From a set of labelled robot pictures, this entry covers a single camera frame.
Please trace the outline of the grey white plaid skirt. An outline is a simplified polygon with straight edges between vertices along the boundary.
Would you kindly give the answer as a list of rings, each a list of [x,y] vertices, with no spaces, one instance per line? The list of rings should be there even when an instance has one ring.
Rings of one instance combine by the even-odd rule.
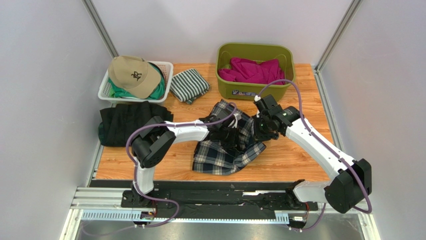
[[[204,174],[227,176],[239,172],[253,162],[267,147],[253,136],[254,120],[240,109],[234,143],[204,140],[197,143],[192,170]]]

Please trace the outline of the black garment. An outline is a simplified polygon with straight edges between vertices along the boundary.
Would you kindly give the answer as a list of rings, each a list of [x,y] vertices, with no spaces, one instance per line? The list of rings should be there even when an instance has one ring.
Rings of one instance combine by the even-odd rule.
[[[173,121],[174,115],[166,107],[147,101],[133,104],[117,104],[99,111],[98,126],[100,144],[105,147],[124,147],[130,135],[143,127],[152,117]]]

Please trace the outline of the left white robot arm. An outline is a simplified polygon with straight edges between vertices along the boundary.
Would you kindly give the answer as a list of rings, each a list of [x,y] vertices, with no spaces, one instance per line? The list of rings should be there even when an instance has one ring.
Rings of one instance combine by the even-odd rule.
[[[133,187],[140,196],[154,189],[156,166],[172,145],[191,141],[220,141],[234,147],[237,140],[238,113],[219,113],[190,122],[170,122],[152,117],[130,135],[126,152],[134,163]]]

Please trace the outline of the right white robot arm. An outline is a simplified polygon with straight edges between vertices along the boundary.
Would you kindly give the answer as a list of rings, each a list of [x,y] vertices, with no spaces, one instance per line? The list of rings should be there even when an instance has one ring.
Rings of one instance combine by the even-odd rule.
[[[272,95],[255,96],[257,114],[254,138],[257,141],[287,137],[304,149],[325,171],[328,181],[300,179],[286,192],[291,206],[317,202],[329,204],[345,214],[372,193],[372,166],[364,158],[355,160],[322,136],[293,106],[282,108]]]

